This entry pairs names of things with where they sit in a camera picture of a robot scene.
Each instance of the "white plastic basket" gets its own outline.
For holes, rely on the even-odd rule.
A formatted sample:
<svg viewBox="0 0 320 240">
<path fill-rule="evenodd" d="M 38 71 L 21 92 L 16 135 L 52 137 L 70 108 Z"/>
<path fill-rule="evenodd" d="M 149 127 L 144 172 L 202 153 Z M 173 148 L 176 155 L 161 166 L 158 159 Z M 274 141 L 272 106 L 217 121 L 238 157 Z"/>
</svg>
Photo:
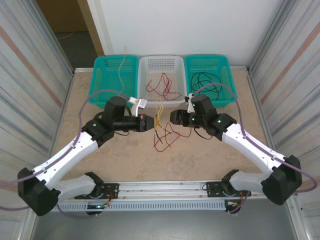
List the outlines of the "white plastic basket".
<svg viewBox="0 0 320 240">
<path fill-rule="evenodd" d="M 147 91 L 147 85 L 150 82 L 149 86 L 151 88 L 156 88 L 162 73 L 165 73 L 166 76 L 172 81 L 171 82 L 171 93 L 180 93 L 179 94 L 168 94 L 166 100 L 163 96 L 160 96 L 155 91 Z M 166 84 L 162 80 L 156 91 L 160 94 L 164 92 Z M 138 71 L 138 90 L 137 97 L 144 98 L 148 102 L 146 107 L 155 108 L 159 107 L 161 104 L 165 108 L 176 108 L 180 104 L 185 102 L 185 96 L 187 96 L 187 85 L 186 85 L 186 73 L 185 73 L 185 64 L 184 60 L 180 56 L 144 56 L 139 61 L 139 71 Z"/>
</svg>

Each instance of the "table surface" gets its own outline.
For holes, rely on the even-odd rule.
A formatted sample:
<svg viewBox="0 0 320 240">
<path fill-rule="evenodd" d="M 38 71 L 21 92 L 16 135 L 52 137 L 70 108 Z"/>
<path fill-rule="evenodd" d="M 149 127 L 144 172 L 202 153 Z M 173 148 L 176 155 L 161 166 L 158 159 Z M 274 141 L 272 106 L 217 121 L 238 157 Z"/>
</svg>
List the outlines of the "table surface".
<svg viewBox="0 0 320 240">
<path fill-rule="evenodd" d="M 261 142 L 265 143 L 258 113 L 244 70 L 232 71 L 238 101 L 241 107 L 245 129 Z M 67 145 L 77 134 L 78 113 L 88 97 L 92 73 L 83 72 L 75 75 L 66 112 L 62 122 L 56 152 Z M 174 108 L 165 108 L 161 121 L 169 121 Z M 227 113 L 239 121 L 235 103 L 224 108 L 217 108 L 219 113 Z M 82 112 L 82 122 L 91 120 L 101 108 L 87 104 Z M 155 108 L 145 109 L 144 113 L 155 117 Z M 173 125 L 175 131 L 188 135 L 190 128 Z M 115 135 L 98 150 L 86 156 L 76 164 L 63 179 L 77 178 L 86 172 L 94 172 L 104 181 L 187 181 L 218 180 L 232 169 L 249 173 L 260 170 L 250 160 L 233 147 L 216 138 L 205 140 L 192 130 L 190 137 L 179 137 L 164 152 L 154 148 L 154 130 L 130 132 L 128 136 Z M 163 149 L 166 144 L 159 143 Z"/>
</svg>

